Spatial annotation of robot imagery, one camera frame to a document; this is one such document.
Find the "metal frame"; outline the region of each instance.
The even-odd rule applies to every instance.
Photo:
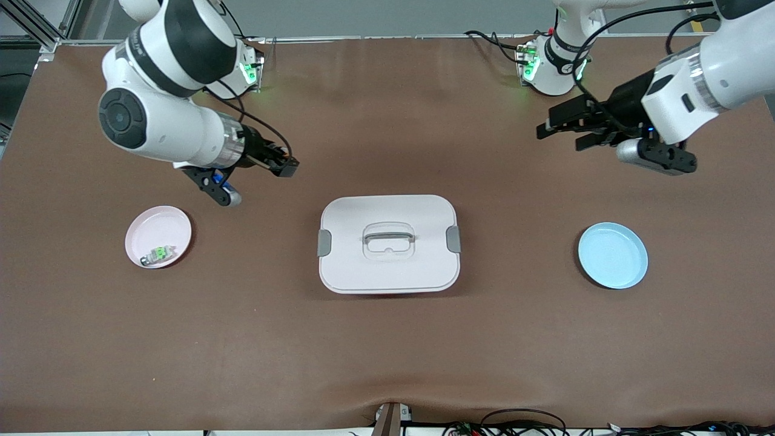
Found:
[[[0,9],[40,44],[41,51],[53,53],[59,41],[66,39],[62,32],[40,15],[27,0],[0,0]]]

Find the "white lid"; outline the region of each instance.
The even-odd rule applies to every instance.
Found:
[[[460,272],[455,209],[439,196],[336,199],[320,227],[320,279],[334,292],[441,291]]]

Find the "pink plate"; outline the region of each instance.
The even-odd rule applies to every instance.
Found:
[[[191,220],[177,207],[156,206],[138,215],[126,231],[126,255],[143,268],[162,268],[175,263],[191,243]],[[170,245],[174,256],[157,264],[143,266],[140,258],[156,247]]]

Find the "white container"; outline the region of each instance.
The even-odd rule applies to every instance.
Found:
[[[320,227],[320,279],[333,292],[438,292],[460,273],[455,209],[439,196],[336,199]]]

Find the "light blue plate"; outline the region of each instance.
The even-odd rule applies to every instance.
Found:
[[[646,275],[649,255],[632,230],[617,223],[598,223],[579,240],[579,261],[596,282],[611,289],[637,285]]]

